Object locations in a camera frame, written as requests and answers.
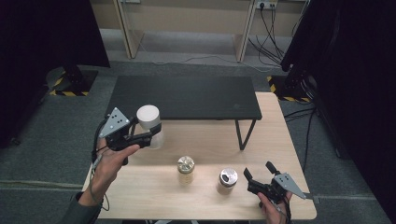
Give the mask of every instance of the gray floor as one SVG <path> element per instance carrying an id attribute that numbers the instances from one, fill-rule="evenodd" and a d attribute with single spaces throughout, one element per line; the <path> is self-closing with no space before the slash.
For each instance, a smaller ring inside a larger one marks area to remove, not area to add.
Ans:
<path id="1" fill-rule="evenodd" d="M 102 30 L 102 35 L 112 68 L 99 69 L 100 75 L 89 96 L 47 97 L 22 131 L 22 144 L 0 151 L 1 223 L 53 223 L 59 219 L 70 196 L 84 182 L 90 166 L 87 155 L 93 130 L 105 113 L 112 92 L 109 87 L 114 86 L 118 75 L 205 76 L 221 72 L 252 77 L 256 91 L 269 91 L 267 76 L 286 75 L 278 68 L 263 65 L 251 46 L 243 63 L 237 63 L 230 35 L 146 33 L 144 48 L 132 60 L 126 57 L 120 32 Z M 287 49 L 290 39 L 277 41 L 282 49 Z M 55 79 L 49 76 L 49 84 Z M 312 106 L 279 103 L 285 115 Z M 305 158 L 308 119 L 288 122 L 301 164 Z M 305 177 L 314 194 L 318 216 L 295 223 L 390 223 L 353 161 L 336 157 L 320 117 L 313 117 L 310 128 Z M 27 185 L 26 181 L 43 182 Z"/>

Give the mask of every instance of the hazard stripe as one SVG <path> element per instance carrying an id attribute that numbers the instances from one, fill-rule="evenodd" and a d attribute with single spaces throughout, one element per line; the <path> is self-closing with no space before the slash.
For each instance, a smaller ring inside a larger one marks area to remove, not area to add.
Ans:
<path id="1" fill-rule="evenodd" d="M 61 96 L 87 96 L 87 91 L 51 91 L 49 95 L 61 95 Z"/>
<path id="2" fill-rule="evenodd" d="M 58 78 L 58 80 L 56 80 L 56 82 L 53 86 L 56 87 L 57 85 L 59 85 L 62 82 L 62 80 L 64 80 L 63 77 Z"/>
<path id="3" fill-rule="evenodd" d="M 271 76 L 267 77 L 268 85 L 270 86 L 270 91 L 274 93 L 277 98 L 281 101 L 296 101 L 296 102 L 310 102 L 309 98 L 294 98 L 291 96 L 278 96 L 276 92 L 276 86 Z"/>

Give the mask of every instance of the wall outlet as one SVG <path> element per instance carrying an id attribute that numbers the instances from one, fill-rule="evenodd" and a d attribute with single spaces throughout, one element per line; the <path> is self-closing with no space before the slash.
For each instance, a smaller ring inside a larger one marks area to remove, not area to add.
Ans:
<path id="1" fill-rule="evenodd" d="M 263 9 L 272 10 L 276 9 L 277 0 L 259 0 L 257 1 L 256 8 L 261 9 L 263 4 Z"/>

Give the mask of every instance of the sleeve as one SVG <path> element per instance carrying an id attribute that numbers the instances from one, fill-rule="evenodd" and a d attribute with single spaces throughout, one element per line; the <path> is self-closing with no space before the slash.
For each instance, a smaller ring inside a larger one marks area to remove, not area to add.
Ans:
<path id="1" fill-rule="evenodd" d="M 79 198 L 81 197 L 82 192 L 78 193 L 73 200 L 69 204 L 64 217 L 61 219 L 58 224 L 88 224 L 94 223 L 94 221 L 98 218 L 99 213 L 102 209 L 102 205 L 99 204 L 97 206 L 83 206 L 78 203 Z"/>

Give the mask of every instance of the finger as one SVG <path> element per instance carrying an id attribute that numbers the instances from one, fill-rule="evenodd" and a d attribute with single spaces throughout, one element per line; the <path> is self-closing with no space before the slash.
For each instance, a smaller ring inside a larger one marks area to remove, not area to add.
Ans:
<path id="1" fill-rule="evenodd" d="M 99 138 L 97 148 L 102 148 L 106 146 L 106 139 L 105 138 Z"/>
<path id="2" fill-rule="evenodd" d="M 126 147 L 124 150 L 120 152 L 121 156 L 123 158 L 127 158 L 131 156 L 132 154 L 136 153 L 137 150 L 139 150 L 140 146 L 139 145 L 132 145 Z"/>
<path id="3" fill-rule="evenodd" d="M 286 192 L 286 198 L 288 199 L 288 201 L 290 201 L 291 196 L 293 196 L 293 193 L 291 193 L 290 191 Z"/>
<path id="4" fill-rule="evenodd" d="M 265 206 L 266 208 L 273 206 L 271 202 L 268 200 L 268 198 L 262 193 L 259 192 L 257 196 L 259 196 L 260 201 L 262 201 L 263 206 Z"/>

